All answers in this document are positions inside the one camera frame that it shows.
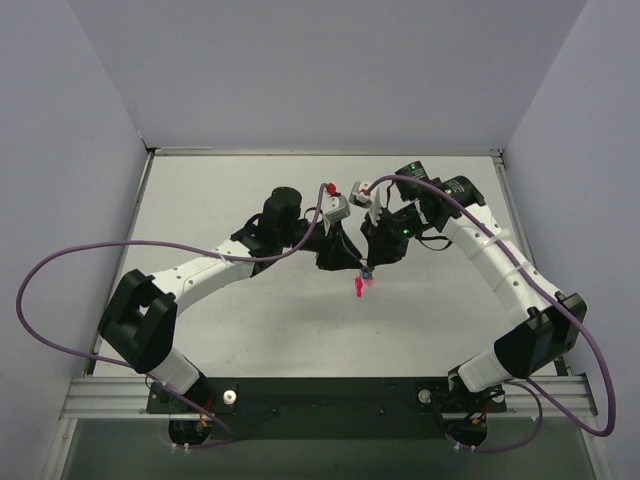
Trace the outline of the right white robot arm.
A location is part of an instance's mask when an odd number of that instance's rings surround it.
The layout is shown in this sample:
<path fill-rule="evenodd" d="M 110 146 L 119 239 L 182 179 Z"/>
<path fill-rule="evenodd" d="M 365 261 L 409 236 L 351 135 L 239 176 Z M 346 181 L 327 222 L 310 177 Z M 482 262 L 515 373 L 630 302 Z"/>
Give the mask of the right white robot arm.
<path fill-rule="evenodd" d="M 393 179 L 404 207 L 384 207 L 376 187 L 357 182 L 351 204 L 366 209 L 361 232 L 366 265 L 396 263 L 413 239 L 433 229 L 456 246 L 501 303 L 512 328 L 483 352 L 448 373 L 450 392 L 472 397 L 511 379 L 525 379 L 570 350 L 586 304 L 565 295 L 537 272 L 494 217 L 484 196 L 465 176 L 431 179 L 421 162 L 397 170 Z"/>

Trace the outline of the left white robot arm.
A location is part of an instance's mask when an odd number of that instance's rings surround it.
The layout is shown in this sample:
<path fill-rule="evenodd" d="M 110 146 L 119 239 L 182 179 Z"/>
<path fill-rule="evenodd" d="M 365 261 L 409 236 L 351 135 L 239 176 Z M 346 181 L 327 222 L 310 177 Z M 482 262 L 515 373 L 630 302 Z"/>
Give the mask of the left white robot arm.
<path fill-rule="evenodd" d="M 328 185 L 316 220 L 302 216 L 301 201 L 297 190 L 278 187 L 262 211 L 212 255 L 151 275 L 129 271 L 107 304 L 99 335 L 136 372 L 165 383 L 179 409 L 196 410 L 209 392 L 205 375 L 173 345 L 181 313 L 231 283 L 260 274 L 294 247 L 314 253 L 321 270 L 361 268 L 362 255 L 341 224 L 350 214 L 347 198 Z"/>

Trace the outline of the pink keychain charm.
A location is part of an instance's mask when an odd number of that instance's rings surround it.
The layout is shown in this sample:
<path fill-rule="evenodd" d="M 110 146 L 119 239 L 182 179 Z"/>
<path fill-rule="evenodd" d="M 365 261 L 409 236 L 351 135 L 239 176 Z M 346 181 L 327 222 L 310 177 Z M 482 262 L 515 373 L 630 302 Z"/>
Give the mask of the pink keychain charm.
<path fill-rule="evenodd" d="M 366 288 L 370 288 L 374 285 L 374 279 L 372 277 L 363 278 L 357 276 L 354 278 L 354 287 L 357 298 L 362 298 Z"/>

